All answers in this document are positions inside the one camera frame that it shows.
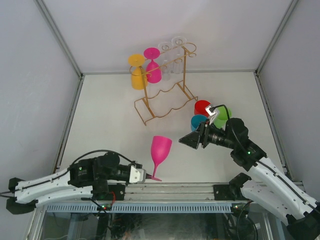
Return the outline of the blue wine glass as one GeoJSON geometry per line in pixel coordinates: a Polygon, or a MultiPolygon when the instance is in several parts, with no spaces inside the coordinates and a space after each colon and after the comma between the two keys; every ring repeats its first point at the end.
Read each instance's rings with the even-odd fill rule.
{"type": "Polygon", "coordinates": [[[191,131],[195,131],[198,126],[202,123],[205,122],[207,120],[207,117],[205,115],[202,114],[196,114],[194,115],[191,120],[190,120],[190,128],[191,131]]]}

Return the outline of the orange wine glass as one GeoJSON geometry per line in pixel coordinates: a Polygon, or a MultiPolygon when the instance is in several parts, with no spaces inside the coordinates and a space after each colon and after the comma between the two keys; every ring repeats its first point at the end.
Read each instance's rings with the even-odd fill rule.
{"type": "Polygon", "coordinates": [[[135,90],[143,90],[144,85],[147,85],[147,81],[144,80],[143,64],[145,63],[145,57],[141,54],[133,54],[128,58],[128,63],[131,67],[131,86],[135,90]]]}

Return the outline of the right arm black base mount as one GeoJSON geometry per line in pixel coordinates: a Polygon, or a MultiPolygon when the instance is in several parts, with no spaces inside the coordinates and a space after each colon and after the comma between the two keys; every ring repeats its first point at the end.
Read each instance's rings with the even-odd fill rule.
{"type": "Polygon", "coordinates": [[[230,184],[213,185],[214,199],[216,201],[236,201],[241,199],[239,188],[230,184]]]}

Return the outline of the green wine glass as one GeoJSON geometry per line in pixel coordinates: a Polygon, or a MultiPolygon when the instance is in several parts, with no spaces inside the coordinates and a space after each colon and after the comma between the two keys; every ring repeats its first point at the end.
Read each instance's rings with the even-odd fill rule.
{"type": "Polygon", "coordinates": [[[221,129],[225,127],[228,116],[226,108],[224,106],[219,106],[217,109],[219,111],[219,114],[213,123],[218,129],[221,129]]]}

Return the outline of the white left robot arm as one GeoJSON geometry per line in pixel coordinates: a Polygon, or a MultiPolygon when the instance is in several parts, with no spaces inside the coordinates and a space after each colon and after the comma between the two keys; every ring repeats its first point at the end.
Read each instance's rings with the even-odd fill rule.
{"type": "Polygon", "coordinates": [[[105,150],[103,155],[78,157],[64,170],[34,180],[14,177],[8,189],[13,194],[6,201],[6,209],[13,215],[32,212],[37,207],[72,199],[82,201],[114,200],[109,181],[139,184],[151,179],[141,164],[129,161],[123,165],[123,155],[105,150]]]}

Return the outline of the pink wine glass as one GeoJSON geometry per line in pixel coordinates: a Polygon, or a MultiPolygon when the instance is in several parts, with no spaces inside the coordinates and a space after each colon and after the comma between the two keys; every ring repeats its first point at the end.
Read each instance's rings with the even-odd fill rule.
{"type": "Polygon", "coordinates": [[[156,172],[157,168],[159,167],[160,164],[162,164],[166,158],[168,157],[171,147],[172,147],[173,141],[165,136],[161,135],[155,135],[152,138],[152,143],[150,147],[150,155],[151,159],[154,163],[154,168],[153,168],[153,173],[152,178],[146,178],[147,180],[155,180],[161,182],[159,178],[156,178],[156,172]]]}
{"type": "Polygon", "coordinates": [[[143,52],[143,55],[146,59],[150,60],[150,63],[145,69],[147,81],[151,84],[160,82],[162,79],[162,71],[159,68],[159,64],[155,62],[155,59],[160,56],[160,51],[155,47],[149,47],[143,52]]]}

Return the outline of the clear wine glass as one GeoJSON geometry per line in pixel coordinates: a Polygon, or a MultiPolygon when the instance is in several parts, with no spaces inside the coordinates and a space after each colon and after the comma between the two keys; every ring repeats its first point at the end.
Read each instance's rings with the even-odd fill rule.
{"type": "Polygon", "coordinates": [[[175,47],[173,59],[176,59],[176,60],[172,63],[172,70],[173,70],[173,73],[175,74],[181,74],[183,71],[182,46],[186,42],[187,42],[187,39],[183,36],[176,36],[176,37],[173,37],[171,40],[173,47],[175,47]]]}
{"type": "Polygon", "coordinates": [[[162,79],[164,81],[168,81],[171,79],[171,64],[170,62],[170,50],[173,48],[173,45],[171,42],[162,42],[158,45],[158,49],[160,50],[160,53],[162,55],[162,63],[161,63],[161,73],[162,73],[162,79]]]}

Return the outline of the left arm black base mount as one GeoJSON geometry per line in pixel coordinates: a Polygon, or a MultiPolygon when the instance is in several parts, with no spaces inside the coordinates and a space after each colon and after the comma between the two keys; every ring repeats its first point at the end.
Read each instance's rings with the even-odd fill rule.
{"type": "Polygon", "coordinates": [[[125,198],[126,185],[122,183],[111,184],[104,189],[97,198],[100,201],[123,201],[125,198]]]}

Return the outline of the clear wine glass left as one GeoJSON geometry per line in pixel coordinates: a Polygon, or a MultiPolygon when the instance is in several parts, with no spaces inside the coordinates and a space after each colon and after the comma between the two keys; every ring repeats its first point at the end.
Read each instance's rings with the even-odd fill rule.
{"type": "Polygon", "coordinates": [[[171,42],[162,42],[158,45],[158,49],[160,50],[160,53],[162,55],[162,63],[161,63],[161,73],[162,73],[162,79],[164,81],[168,81],[171,79],[171,64],[170,62],[170,50],[173,48],[173,45],[171,42]]]}

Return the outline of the clear wine glass right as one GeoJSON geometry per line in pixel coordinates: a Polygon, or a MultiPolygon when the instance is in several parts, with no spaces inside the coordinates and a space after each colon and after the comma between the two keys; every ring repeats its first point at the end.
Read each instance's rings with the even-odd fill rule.
{"type": "Polygon", "coordinates": [[[183,71],[182,46],[186,42],[187,42],[187,39],[183,36],[176,36],[176,37],[173,37],[171,40],[173,47],[175,47],[173,59],[176,59],[176,60],[172,63],[172,70],[173,70],[173,73],[175,74],[181,74],[183,71]]]}

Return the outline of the aluminium frame rail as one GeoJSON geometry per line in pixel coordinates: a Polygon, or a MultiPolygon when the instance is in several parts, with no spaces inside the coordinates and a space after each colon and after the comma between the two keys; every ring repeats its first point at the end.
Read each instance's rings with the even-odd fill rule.
{"type": "Polygon", "coordinates": [[[125,186],[126,203],[168,203],[168,202],[233,202],[235,200],[215,200],[213,185],[227,184],[216,182],[205,183],[138,183],[125,186]]]}

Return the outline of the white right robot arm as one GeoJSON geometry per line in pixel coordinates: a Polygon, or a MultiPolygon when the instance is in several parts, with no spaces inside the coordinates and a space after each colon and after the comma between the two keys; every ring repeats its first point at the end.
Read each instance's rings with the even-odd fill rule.
{"type": "Polygon", "coordinates": [[[295,240],[314,240],[320,235],[320,203],[283,174],[267,154],[249,139],[240,118],[230,118],[225,129],[208,120],[179,139],[193,149],[215,144],[231,149],[233,161],[246,172],[229,182],[230,195],[243,197],[268,210],[286,226],[295,240]]]}

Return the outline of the red wine glass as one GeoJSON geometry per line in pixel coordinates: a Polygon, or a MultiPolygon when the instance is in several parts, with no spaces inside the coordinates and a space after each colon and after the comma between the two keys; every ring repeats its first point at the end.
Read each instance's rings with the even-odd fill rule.
{"type": "Polygon", "coordinates": [[[206,111],[206,107],[209,106],[211,103],[207,100],[198,100],[196,101],[196,103],[194,104],[194,115],[203,115],[208,117],[209,114],[206,111]]]}

